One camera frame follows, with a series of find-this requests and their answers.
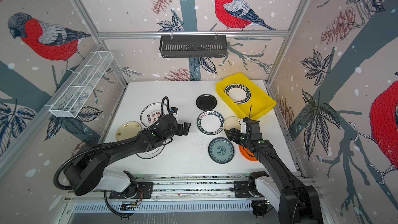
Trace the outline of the cream plate dark motif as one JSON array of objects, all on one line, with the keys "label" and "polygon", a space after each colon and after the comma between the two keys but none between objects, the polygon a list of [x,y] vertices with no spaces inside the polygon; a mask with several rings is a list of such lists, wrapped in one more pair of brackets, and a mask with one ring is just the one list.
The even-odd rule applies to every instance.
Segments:
[{"label": "cream plate dark motif", "polygon": [[223,128],[225,131],[229,131],[231,129],[237,129],[238,131],[241,130],[241,119],[238,117],[228,117],[225,119],[223,123]]}]

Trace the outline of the white plate dark green rim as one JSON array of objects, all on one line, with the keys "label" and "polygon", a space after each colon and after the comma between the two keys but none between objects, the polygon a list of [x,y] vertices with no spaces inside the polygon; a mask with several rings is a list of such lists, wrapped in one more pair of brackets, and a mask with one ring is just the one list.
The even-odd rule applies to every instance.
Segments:
[{"label": "white plate dark green rim", "polygon": [[216,111],[206,111],[197,118],[197,128],[205,135],[216,135],[223,130],[224,118]]}]

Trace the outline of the yellow plastic bin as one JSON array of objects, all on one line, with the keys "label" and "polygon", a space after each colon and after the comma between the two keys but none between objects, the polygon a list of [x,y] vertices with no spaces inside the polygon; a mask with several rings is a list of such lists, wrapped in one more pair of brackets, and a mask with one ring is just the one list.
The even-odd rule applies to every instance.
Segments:
[{"label": "yellow plastic bin", "polygon": [[[225,93],[228,85],[241,84],[246,86],[251,92],[251,99],[246,104],[235,104]],[[259,120],[276,106],[273,100],[264,90],[249,80],[244,74],[237,73],[216,83],[216,92],[226,105],[239,117],[252,120]]]}]

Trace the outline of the white plate green band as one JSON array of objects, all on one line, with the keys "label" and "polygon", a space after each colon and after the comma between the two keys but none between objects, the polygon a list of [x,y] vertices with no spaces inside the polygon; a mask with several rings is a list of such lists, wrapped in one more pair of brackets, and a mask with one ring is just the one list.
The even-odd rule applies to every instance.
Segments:
[{"label": "white plate green band", "polygon": [[246,104],[251,99],[250,90],[241,84],[228,85],[224,93],[235,103],[235,104]]}]

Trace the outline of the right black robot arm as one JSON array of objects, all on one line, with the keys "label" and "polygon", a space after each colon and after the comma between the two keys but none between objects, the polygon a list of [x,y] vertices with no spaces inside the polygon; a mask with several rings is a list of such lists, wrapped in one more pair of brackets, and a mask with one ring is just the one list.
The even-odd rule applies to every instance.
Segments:
[{"label": "right black robot arm", "polygon": [[300,181],[282,162],[269,140],[263,139],[259,121],[245,117],[243,130],[226,130],[229,141],[247,148],[266,168],[264,175],[252,175],[249,182],[278,213],[281,224],[322,224],[319,195],[313,186]]}]

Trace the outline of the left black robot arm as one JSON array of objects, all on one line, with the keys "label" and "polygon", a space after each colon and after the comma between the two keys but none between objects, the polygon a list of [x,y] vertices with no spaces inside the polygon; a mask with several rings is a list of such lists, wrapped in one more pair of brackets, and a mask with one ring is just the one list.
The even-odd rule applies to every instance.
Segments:
[{"label": "left black robot arm", "polygon": [[191,124],[178,123],[178,109],[169,106],[168,97],[161,101],[160,118],[133,138],[113,143],[85,145],[75,156],[65,161],[55,172],[53,184],[61,190],[71,190],[83,196],[95,190],[123,192],[135,181],[128,172],[114,172],[107,167],[138,153],[149,152],[173,141],[174,136],[187,136]]}]

